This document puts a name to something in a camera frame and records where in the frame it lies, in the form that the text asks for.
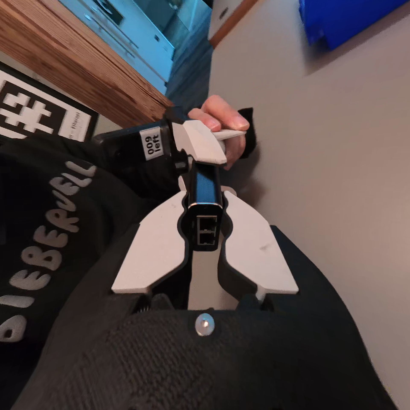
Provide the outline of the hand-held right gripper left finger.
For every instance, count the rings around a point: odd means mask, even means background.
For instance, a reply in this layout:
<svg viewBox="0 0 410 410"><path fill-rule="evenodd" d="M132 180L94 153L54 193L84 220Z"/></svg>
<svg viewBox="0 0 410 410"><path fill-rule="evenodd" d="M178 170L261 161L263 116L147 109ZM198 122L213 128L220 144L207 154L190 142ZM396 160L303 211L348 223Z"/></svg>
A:
<svg viewBox="0 0 410 410"><path fill-rule="evenodd" d="M114 294L149 294L186 262L186 241L178 230L186 191L153 209L139 224L111 290Z"/></svg>

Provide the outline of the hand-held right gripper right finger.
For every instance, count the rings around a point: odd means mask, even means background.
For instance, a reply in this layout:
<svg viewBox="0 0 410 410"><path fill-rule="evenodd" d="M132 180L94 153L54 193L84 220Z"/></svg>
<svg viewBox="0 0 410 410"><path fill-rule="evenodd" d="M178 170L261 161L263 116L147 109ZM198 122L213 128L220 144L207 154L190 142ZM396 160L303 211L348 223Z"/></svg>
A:
<svg viewBox="0 0 410 410"><path fill-rule="evenodd" d="M237 301L246 295L262 304L267 295L295 295L299 287L268 221L230 191L222 192L218 282Z"/></svg>

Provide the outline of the black network adapter box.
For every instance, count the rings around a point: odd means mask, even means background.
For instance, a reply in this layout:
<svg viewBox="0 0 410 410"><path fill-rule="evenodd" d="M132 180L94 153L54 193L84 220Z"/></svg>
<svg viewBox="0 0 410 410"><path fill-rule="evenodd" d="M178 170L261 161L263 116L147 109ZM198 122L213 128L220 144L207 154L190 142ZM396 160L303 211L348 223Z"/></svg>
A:
<svg viewBox="0 0 410 410"><path fill-rule="evenodd" d="M186 224L192 249L215 251L223 216L219 169L215 165L193 162L189 182Z"/></svg>

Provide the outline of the blue plastic bin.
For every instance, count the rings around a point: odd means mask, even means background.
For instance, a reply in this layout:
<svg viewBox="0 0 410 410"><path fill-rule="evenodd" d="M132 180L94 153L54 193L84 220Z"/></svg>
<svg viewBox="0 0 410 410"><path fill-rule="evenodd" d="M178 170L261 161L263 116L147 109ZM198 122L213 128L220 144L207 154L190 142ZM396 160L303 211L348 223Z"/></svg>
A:
<svg viewBox="0 0 410 410"><path fill-rule="evenodd" d="M333 50L393 12L407 0L300 0L299 14L309 45Z"/></svg>

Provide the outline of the person's left hand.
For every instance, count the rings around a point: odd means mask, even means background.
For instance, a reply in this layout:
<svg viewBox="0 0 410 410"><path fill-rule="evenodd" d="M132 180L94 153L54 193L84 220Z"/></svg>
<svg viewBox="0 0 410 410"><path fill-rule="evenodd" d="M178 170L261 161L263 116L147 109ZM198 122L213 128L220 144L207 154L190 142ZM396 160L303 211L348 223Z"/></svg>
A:
<svg viewBox="0 0 410 410"><path fill-rule="evenodd" d="M210 96L201 108L193 108L187 116L189 119L201 121L212 132L223 129L247 131L250 126L249 122L219 95ZM228 171L242 156L245 147L246 138L244 135L235 136L225 141L225 155L227 158L225 170Z"/></svg>

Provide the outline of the black framed marker poster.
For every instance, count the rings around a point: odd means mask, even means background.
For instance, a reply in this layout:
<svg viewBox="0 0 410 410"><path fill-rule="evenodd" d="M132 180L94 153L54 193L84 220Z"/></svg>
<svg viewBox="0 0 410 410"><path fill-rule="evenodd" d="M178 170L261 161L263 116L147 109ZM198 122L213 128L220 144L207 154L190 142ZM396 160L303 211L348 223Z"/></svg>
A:
<svg viewBox="0 0 410 410"><path fill-rule="evenodd" d="M38 134L90 140L99 114L39 81L0 64L0 134L24 139Z"/></svg>

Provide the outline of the wood-edged white table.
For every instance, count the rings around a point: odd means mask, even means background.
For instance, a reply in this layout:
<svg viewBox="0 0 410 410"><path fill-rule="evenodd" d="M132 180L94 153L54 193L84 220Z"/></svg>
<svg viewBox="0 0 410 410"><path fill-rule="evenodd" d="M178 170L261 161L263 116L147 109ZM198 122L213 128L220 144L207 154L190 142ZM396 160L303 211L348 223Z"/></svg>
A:
<svg viewBox="0 0 410 410"><path fill-rule="evenodd" d="M208 31L208 40L213 49L220 44L257 2L257 0L213 1Z"/></svg>

